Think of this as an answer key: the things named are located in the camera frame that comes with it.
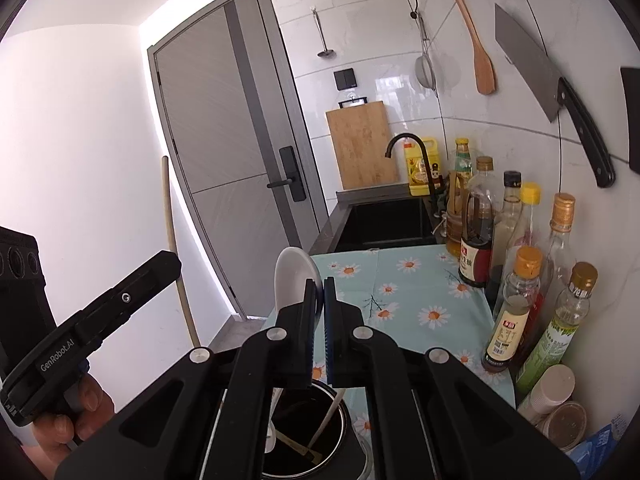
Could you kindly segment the left human hand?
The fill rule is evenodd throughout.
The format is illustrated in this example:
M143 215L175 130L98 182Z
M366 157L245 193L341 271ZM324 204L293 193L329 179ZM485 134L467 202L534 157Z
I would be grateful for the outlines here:
M53 479L58 465L70 455L67 445L74 437L87 441L115 414L112 398L91 375L81 379L78 399L82 411L74 422L65 415L42 415L32 423L37 444L22 445L23 452L46 479Z

